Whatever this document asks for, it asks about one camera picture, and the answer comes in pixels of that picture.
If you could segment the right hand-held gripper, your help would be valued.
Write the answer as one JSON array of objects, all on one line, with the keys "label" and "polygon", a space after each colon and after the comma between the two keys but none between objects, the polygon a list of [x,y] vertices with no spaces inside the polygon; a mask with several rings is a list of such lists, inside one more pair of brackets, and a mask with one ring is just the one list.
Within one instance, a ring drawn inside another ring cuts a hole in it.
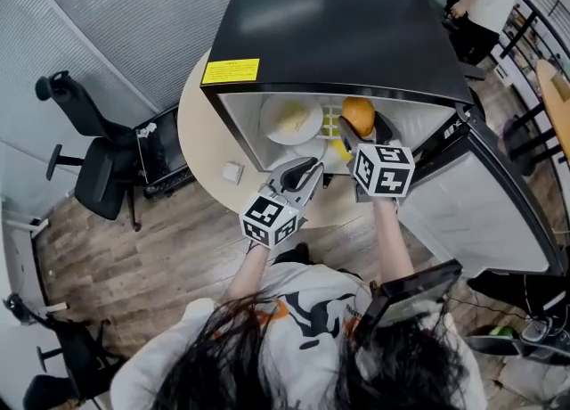
[{"label": "right hand-held gripper", "polygon": [[411,150],[401,146],[400,132],[378,111],[375,112],[374,128],[376,144],[360,143],[361,137],[351,123],[344,116],[338,118],[341,141],[346,151],[355,157],[355,198],[357,201],[376,197],[403,198],[415,170]]}]

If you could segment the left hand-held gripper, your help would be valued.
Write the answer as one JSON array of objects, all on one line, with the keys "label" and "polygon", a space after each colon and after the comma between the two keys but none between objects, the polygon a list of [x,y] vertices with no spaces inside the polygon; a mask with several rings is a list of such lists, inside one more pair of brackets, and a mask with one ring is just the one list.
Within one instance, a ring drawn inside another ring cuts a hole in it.
[{"label": "left hand-held gripper", "polygon": [[324,173],[315,157],[299,157],[280,164],[261,184],[239,214],[243,235],[273,249],[304,224],[305,207]]}]

